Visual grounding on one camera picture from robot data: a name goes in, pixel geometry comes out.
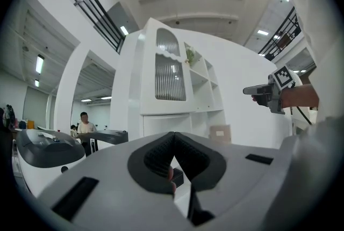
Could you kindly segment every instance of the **white shelf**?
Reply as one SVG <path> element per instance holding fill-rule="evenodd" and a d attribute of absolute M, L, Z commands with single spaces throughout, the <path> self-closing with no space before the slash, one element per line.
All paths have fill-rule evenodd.
<path fill-rule="evenodd" d="M 208 112 L 217 112 L 217 111 L 223 111 L 224 109 L 223 108 L 208 108 L 207 110 L 197 110 L 195 112 L 192 112 L 192 113 L 208 113 Z"/>
<path fill-rule="evenodd" d="M 214 108 L 211 83 L 206 81 L 192 86 L 195 98 L 196 112 L 208 111 Z"/>
<path fill-rule="evenodd" d="M 208 81 L 208 78 L 199 74 L 193 69 L 190 69 L 190 76 L 191 76 L 191 84 L 193 86 Z"/>
<path fill-rule="evenodd" d="M 202 76 L 208 77 L 208 72 L 207 72 L 207 68 L 205 65 L 205 60 L 204 58 L 195 51 L 195 57 L 193 59 L 192 65 L 190 66 L 190 68 L 194 71 L 196 71 L 197 73 L 199 73 Z"/>
<path fill-rule="evenodd" d="M 204 138 L 209 137 L 208 116 L 206 112 L 191 113 L 191 125 L 192 133 L 202 136 Z"/>
<path fill-rule="evenodd" d="M 209 63 L 207 60 L 205 60 L 205 65 L 206 65 L 206 68 L 207 68 L 207 72 L 209 74 L 209 78 L 210 80 L 214 83 L 214 84 L 217 84 L 217 78 L 216 78 L 216 75 L 215 75 L 215 71 L 214 71 L 214 67 L 211 63 Z"/>
<path fill-rule="evenodd" d="M 217 83 L 215 83 L 214 81 L 210 81 L 211 82 L 211 87 L 214 89 L 218 86 Z"/>
<path fill-rule="evenodd" d="M 208 112 L 208 125 L 209 126 L 218 126 L 218 125 L 225 125 L 226 124 L 226 118 L 225 118 L 225 111 L 213 111 Z"/>
<path fill-rule="evenodd" d="M 145 115 L 144 124 L 144 136 L 164 132 L 191 133 L 192 131 L 190 114 Z"/>
<path fill-rule="evenodd" d="M 214 97 L 214 108 L 223 108 L 222 98 L 219 87 L 212 87 L 213 97 Z"/>

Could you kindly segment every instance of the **white pillar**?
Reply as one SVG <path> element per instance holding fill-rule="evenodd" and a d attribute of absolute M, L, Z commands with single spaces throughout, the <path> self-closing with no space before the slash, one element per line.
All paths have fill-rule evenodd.
<path fill-rule="evenodd" d="M 50 110 L 52 109 L 52 98 L 53 96 L 50 94 L 48 96 L 47 109 L 45 112 L 45 127 L 47 129 L 53 129 L 53 127 L 50 127 Z"/>
<path fill-rule="evenodd" d="M 110 130 L 128 131 L 129 88 L 134 63 L 134 53 L 141 31 L 129 34 L 122 46 L 113 80 L 110 108 Z"/>
<path fill-rule="evenodd" d="M 88 52 L 88 47 L 83 44 L 78 45 L 72 52 L 61 77 L 55 103 L 54 129 L 63 133 L 69 134 L 75 87 Z"/>

